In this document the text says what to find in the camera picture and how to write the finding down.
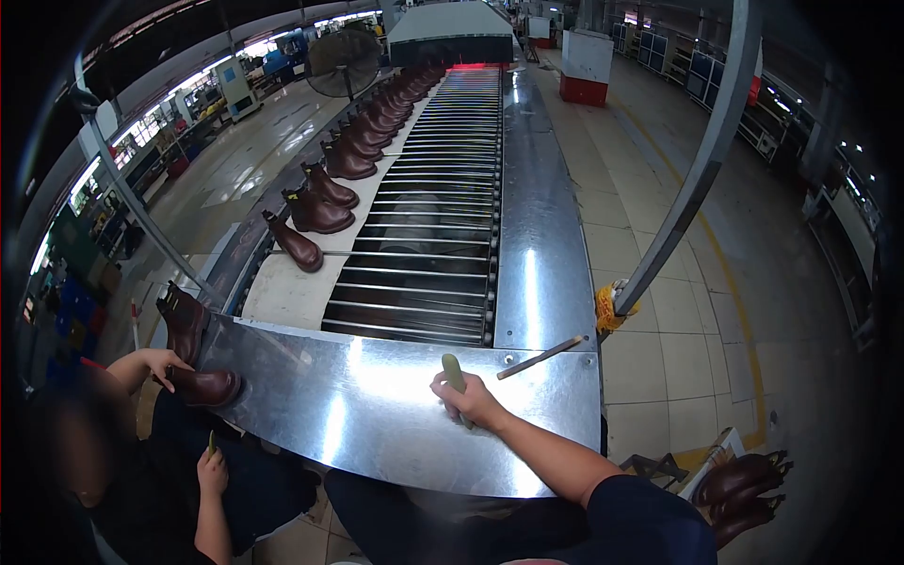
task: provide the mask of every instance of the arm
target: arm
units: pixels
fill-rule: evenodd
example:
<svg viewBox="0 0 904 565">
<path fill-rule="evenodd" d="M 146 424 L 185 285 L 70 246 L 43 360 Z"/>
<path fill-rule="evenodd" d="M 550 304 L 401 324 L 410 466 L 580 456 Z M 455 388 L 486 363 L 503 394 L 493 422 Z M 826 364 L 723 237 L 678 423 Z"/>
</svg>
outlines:
<svg viewBox="0 0 904 565">
<path fill-rule="evenodd" d="M 599 483 L 624 474 L 596 451 L 514 416 L 490 394 L 480 377 L 467 372 L 462 375 L 464 394 L 443 384 L 446 378 L 442 372 L 430 389 L 446 403 L 453 419 L 462 412 L 481 428 L 495 433 L 562 498 L 587 508 Z"/>
<path fill-rule="evenodd" d="M 194 547 L 217 565 L 230 565 L 232 542 L 222 502 L 222 493 L 229 483 L 229 472 L 218 447 L 212 456 L 207 449 L 201 454 L 198 483 L 201 486 L 201 505 L 198 508 Z"/>
<path fill-rule="evenodd" d="M 135 393 L 153 373 L 170 391 L 175 392 L 173 384 L 166 379 L 166 367 L 175 365 L 188 371 L 194 371 L 171 349 L 139 349 L 115 360 L 107 368 L 107 372 L 117 378 L 126 388 L 129 396 Z"/>
</svg>

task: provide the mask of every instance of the hand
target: hand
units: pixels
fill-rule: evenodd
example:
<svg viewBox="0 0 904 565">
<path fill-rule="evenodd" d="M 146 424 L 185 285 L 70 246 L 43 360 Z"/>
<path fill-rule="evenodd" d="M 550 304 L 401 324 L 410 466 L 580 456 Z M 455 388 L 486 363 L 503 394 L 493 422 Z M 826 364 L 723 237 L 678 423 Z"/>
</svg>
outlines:
<svg viewBox="0 0 904 565">
<path fill-rule="evenodd" d="M 145 365 L 170 392 L 175 392 L 175 386 L 166 378 L 166 367 L 175 365 L 180 369 L 194 371 L 188 363 L 179 359 L 179 355 L 176 355 L 172 349 L 142 349 L 141 351 L 144 354 Z"/>
<path fill-rule="evenodd" d="M 444 384 L 446 380 L 444 372 L 433 377 L 430 389 L 446 404 L 446 411 L 452 419 L 458 419 L 458 414 L 462 413 L 481 428 L 498 432 L 511 414 L 486 389 L 480 377 L 470 372 L 462 372 L 461 375 L 465 379 L 464 394 Z"/>
<path fill-rule="evenodd" d="M 201 458 L 198 459 L 198 484 L 201 485 L 201 497 L 216 494 L 220 496 L 226 490 L 229 483 L 229 470 L 226 469 L 226 460 L 223 452 L 217 447 L 213 455 L 204 448 Z"/>
</svg>

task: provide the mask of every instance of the yellow tape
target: yellow tape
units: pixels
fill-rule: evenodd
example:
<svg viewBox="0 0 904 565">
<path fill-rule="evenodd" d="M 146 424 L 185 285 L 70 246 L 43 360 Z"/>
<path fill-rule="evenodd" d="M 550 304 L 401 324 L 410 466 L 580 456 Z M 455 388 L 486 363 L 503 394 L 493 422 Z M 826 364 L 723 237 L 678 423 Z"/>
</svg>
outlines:
<svg viewBox="0 0 904 565">
<path fill-rule="evenodd" d="M 672 174 L 675 182 L 678 185 L 682 185 L 684 183 L 684 177 L 678 172 L 678 170 L 672 165 L 672 162 L 669 161 L 669 158 L 665 155 L 665 152 L 656 144 L 653 140 L 653 136 L 650 135 L 650 132 L 646 130 L 644 125 L 640 122 L 637 116 L 627 108 L 624 104 L 621 103 L 618 98 L 609 92 L 609 98 L 616 105 L 618 109 L 625 112 L 625 115 L 628 116 L 637 130 L 643 135 L 648 142 L 650 142 L 650 146 L 653 147 L 653 150 L 659 155 L 659 158 L 663 160 L 665 166 L 669 169 L 669 173 Z M 747 318 L 747 309 L 744 307 L 744 303 L 741 302 L 740 292 L 738 291 L 738 285 L 735 283 L 734 277 L 731 275 L 731 269 L 729 268 L 728 260 L 725 259 L 725 254 L 722 252 L 722 247 L 719 245 L 719 242 L 716 240 L 715 234 L 712 232 L 712 227 L 710 223 L 706 221 L 706 216 L 703 215 L 703 212 L 697 212 L 697 219 L 700 220 L 701 226 L 703 226 L 703 231 L 706 232 L 706 238 L 710 241 L 713 250 L 716 253 L 716 258 L 719 260 L 719 264 L 722 267 L 722 271 L 725 273 L 725 281 L 728 284 L 729 290 L 731 291 L 731 298 L 734 300 L 735 308 L 738 310 L 738 319 L 740 320 L 740 328 L 741 332 L 744 334 L 744 341 L 747 346 L 747 356 L 748 361 L 750 363 L 750 374 L 753 376 L 753 391 L 754 391 L 754 401 L 756 403 L 757 410 L 757 431 L 752 434 L 748 434 L 741 438 L 742 443 L 744 444 L 745 449 L 752 449 L 754 447 L 758 447 L 766 443 L 766 399 L 763 397 L 763 375 L 760 373 L 759 369 L 759 357 L 757 356 L 757 347 L 753 343 L 753 330 L 750 328 L 750 321 Z M 691 460 L 697 460 L 700 458 L 700 453 L 702 452 L 704 455 L 709 447 L 701 447 L 699 449 L 692 449 L 691 451 L 684 452 L 684 454 L 673 454 L 675 457 L 675 461 L 678 462 L 679 466 L 682 468 L 687 468 L 682 466 L 682 462 L 688 462 Z"/>
</svg>

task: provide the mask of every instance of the green handle tool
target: green handle tool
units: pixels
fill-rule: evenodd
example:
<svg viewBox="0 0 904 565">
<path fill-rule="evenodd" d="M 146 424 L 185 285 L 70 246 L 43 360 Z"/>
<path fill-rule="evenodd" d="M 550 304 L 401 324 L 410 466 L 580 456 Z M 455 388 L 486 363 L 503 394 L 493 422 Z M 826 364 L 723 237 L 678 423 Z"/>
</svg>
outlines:
<svg viewBox="0 0 904 565">
<path fill-rule="evenodd" d="M 465 393 L 465 378 L 461 376 L 461 366 L 458 365 L 458 359 L 452 353 L 444 353 L 443 354 L 443 372 L 446 374 L 446 381 L 456 391 Z M 474 422 L 472 422 L 467 416 L 464 414 L 458 414 L 461 418 L 461 423 L 465 424 L 465 428 L 471 429 L 474 427 Z"/>
</svg>

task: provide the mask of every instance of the black pants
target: black pants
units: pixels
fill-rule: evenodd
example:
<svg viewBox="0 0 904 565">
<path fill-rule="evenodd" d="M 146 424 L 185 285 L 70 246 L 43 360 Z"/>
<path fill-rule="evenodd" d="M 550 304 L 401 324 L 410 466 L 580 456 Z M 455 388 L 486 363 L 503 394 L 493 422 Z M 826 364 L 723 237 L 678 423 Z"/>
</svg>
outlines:
<svg viewBox="0 0 904 565">
<path fill-rule="evenodd" d="M 178 397 L 160 391 L 154 406 L 151 434 L 163 436 L 194 470 L 208 445 L 211 430 L 229 469 L 223 511 L 232 538 L 232 552 L 241 555 L 254 541 L 306 512 L 317 498 L 319 477 L 306 471 L 293 455 L 274 456 L 238 441 L 238 433 L 205 410 L 187 408 Z"/>
<path fill-rule="evenodd" d="M 542 557 L 589 536 L 587 515 L 560 498 L 526 501 L 502 520 L 463 523 L 417 507 L 400 486 L 333 469 L 324 480 L 333 510 L 373 565 L 498 565 Z"/>
</svg>

